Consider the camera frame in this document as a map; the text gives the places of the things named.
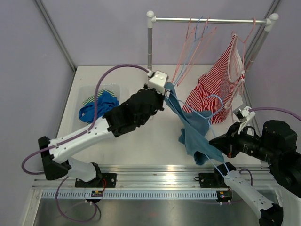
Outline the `teal blue tank top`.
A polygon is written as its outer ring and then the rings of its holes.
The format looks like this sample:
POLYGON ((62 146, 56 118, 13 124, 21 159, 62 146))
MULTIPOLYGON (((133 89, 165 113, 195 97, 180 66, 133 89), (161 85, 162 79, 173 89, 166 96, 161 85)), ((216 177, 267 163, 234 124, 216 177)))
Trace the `teal blue tank top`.
POLYGON ((210 145, 205 138, 209 131, 208 119, 212 113, 210 111, 185 112, 180 106, 180 100, 177 98, 173 84, 166 83, 165 89, 167 90, 166 105, 183 123, 178 141, 185 146, 186 153, 194 158, 197 165, 203 165, 209 159, 224 162, 221 151, 210 145))

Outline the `bright blue tank top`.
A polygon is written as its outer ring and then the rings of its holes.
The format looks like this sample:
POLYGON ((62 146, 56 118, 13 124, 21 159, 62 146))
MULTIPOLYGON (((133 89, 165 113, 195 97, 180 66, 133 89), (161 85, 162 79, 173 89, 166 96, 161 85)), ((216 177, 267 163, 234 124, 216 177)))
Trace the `bright blue tank top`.
MULTIPOLYGON (((97 93, 97 118, 102 117, 106 112, 112 110, 114 107, 119 106, 119 101, 116 97, 107 91, 97 93)), ((88 100, 79 111, 79 119, 87 124, 91 124, 95 117, 95 99, 88 100)))

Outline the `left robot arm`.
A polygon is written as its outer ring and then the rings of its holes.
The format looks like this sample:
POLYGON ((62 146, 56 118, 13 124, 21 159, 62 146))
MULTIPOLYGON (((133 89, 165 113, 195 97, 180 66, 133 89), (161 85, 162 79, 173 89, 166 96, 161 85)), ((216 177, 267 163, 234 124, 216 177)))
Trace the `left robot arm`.
POLYGON ((84 163, 73 158, 73 155, 95 145, 102 140, 117 138, 136 130, 162 111, 166 105, 179 117, 183 129, 179 142, 185 145, 187 154, 194 157, 196 164, 204 164, 207 160, 224 162, 222 152, 209 144, 205 134, 211 129, 213 117, 221 108, 186 113, 182 110, 174 86, 169 82, 162 92, 145 85, 127 101, 106 111, 101 116, 94 113, 96 119, 60 139, 39 139, 43 174, 47 180, 57 180, 65 176, 79 178, 90 187, 97 187, 102 181, 98 164, 84 163))

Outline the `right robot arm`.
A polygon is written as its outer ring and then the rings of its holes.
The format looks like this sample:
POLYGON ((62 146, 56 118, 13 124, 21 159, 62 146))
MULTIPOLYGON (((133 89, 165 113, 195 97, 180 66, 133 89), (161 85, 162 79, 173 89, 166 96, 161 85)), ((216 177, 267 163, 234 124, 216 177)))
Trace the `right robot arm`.
POLYGON ((280 186, 282 205, 262 196, 235 170, 220 170, 214 183, 233 189, 256 214, 261 226, 299 226, 301 224, 301 155, 297 152, 297 133, 284 121, 270 120, 261 136, 250 135, 251 126, 240 128, 236 122, 228 131, 212 140, 228 158, 245 153, 269 165, 269 172, 280 186))

